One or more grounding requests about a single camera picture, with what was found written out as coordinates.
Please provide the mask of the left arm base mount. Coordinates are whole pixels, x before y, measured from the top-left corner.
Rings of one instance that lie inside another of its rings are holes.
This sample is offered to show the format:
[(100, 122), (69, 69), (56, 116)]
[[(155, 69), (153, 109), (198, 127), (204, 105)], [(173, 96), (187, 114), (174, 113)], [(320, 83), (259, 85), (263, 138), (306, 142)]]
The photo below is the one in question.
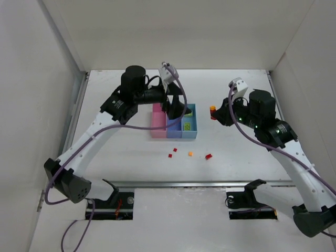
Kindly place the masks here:
[(100, 180), (93, 184), (89, 192), (85, 219), (128, 221), (133, 219), (133, 207), (134, 190)]

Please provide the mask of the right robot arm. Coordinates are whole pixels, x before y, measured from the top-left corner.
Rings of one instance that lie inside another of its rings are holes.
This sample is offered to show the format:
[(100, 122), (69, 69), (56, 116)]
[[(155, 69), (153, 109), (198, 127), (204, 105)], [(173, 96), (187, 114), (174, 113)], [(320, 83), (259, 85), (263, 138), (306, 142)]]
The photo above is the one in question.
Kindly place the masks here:
[(244, 191), (229, 193), (228, 206), (238, 213), (272, 207), (291, 218), (307, 237), (323, 234), (335, 224), (335, 189), (317, 174), (292, 127), (276, 118), (275, 106), (274, 97), (267, 91), (254, 90), (248, 100), (230, 92), (219, 109), (210, 108), (210, 114), (224, 126), (235, 125), (240, 133), (240, 124), (253, 129), (255, 137), (247, 139), (265, 148), (282, 165), (301, 200), (285, 196), (257, 179), (246, 184)]

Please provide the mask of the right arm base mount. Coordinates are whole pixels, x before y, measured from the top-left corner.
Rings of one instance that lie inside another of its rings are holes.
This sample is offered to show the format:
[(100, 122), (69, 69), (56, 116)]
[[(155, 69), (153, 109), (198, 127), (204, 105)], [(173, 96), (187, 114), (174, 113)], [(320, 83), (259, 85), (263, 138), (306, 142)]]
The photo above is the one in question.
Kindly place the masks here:
[(274, 208), (257, 202), (254, 196), (254, 190), (264, 184), (267, 182), (257, 179), (246, 184), (243, 191), (226, 192), (224, 203), (229, 209), (230, 220), (278, 219)]

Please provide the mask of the red orange lego stack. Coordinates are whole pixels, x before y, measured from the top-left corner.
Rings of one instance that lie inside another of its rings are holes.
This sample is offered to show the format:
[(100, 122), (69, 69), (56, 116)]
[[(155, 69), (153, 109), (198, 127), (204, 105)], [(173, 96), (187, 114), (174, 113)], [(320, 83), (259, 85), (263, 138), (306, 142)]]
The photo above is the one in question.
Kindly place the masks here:
[(216, 107), (215, 106), (210, 106), (209, 111), (210, 111), (210, 114), (211, 114), (211, 119), (216, 120), (216, 118), (213, 116), (214, 112), (216, 111)]

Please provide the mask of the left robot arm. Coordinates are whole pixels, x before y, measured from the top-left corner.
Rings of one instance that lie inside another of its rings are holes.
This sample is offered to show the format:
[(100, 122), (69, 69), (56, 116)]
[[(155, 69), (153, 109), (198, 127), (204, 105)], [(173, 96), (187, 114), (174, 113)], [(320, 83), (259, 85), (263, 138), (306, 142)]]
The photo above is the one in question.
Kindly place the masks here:
[(145, 127), (131, 126), (128, 121), (137, 113), (138, 106), (159, 103), (162, 111), (176, 125), (190, 110), (187, 103), (181, 103), (179, 96), (186, 93), (172, 64), (162, 63), (159, 83), (150, 86), (146, 70), (138, 65), (128, 66), (121, 75), (120, 85), (101, 105), (98, 114), (85, 133), (67, 151), (55, 160), (49, 158), (44, 169), (48, 177), (44, 201), (54, 205), (48, 194), (55, 188), (65, 196), (64, 201), (74, 204), (82, 200), (100, 200), (113, 204), (119, 190), (108, 180), (89, 180), (84, 177), (88, 165), (106, 142), (120, 129), (145, 130)]

